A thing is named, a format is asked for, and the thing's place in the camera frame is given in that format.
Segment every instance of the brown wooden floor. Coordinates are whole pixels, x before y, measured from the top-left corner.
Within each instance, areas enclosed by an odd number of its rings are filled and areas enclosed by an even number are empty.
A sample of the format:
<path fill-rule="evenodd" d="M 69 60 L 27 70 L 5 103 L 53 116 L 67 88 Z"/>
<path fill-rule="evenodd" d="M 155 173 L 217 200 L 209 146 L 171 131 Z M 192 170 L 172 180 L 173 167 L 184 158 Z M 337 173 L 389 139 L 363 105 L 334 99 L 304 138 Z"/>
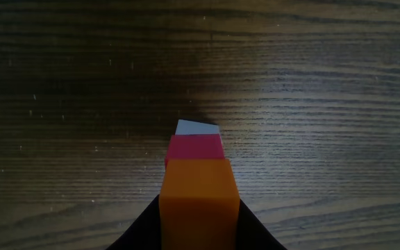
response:
<path fill-rule="evenodd" d="M 178 118 L 288 249 L 400 249 L 400 0 L 0 0 L 0 249 L 104 249 Z"/>

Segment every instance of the stacked block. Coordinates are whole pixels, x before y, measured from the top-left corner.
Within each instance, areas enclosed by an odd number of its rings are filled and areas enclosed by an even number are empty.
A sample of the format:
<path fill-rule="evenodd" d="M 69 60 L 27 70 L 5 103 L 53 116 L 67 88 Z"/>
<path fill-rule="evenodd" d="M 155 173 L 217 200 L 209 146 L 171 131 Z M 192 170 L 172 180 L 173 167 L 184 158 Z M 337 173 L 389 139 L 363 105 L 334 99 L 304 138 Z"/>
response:
<path fill-rule="evenodd" d="M 159 197 L 162 249 L 235 248 L 240 197 L 218 132 L 178 123 Z"/>

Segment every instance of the orange block top face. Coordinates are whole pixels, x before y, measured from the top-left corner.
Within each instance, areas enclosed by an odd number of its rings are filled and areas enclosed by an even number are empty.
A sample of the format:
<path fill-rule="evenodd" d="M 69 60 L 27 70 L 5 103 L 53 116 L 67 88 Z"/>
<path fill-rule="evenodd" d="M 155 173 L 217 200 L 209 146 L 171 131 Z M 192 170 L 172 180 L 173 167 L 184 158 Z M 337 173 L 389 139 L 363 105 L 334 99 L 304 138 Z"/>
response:
<path fill-rule="evenodd" d="M 162 249 L 235 249 L 239 205 L 229 160 L 170 160 L 159 198 Z"/>
<path fill-rule="evenodd" d="M 170 160 L 160 197 L 240 200 L 228 159 Z"/>

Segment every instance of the orange block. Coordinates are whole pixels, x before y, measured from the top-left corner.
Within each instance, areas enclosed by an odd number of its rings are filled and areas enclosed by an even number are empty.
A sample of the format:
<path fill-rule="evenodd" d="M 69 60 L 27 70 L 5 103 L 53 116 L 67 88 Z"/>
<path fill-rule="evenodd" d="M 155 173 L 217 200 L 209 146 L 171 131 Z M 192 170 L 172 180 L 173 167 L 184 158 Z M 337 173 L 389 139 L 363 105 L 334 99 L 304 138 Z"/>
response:
<path fill-rule="evenodd" d="M 229 160 L 170 160 L 159 199 L 163 250 L 235 249 L 240 197 Z"/>

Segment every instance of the wood grain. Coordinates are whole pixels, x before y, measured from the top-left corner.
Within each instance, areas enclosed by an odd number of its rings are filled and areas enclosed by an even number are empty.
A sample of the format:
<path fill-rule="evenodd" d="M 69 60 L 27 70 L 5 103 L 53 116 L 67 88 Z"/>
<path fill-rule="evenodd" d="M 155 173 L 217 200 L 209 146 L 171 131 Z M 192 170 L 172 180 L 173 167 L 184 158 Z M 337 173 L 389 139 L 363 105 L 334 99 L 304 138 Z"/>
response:
<path fill-rule="evenodd" d="M 0 249 L 105 249 L 177 119 L 289 249 L 400 249 L 400 1 L 0 0 Z"/>

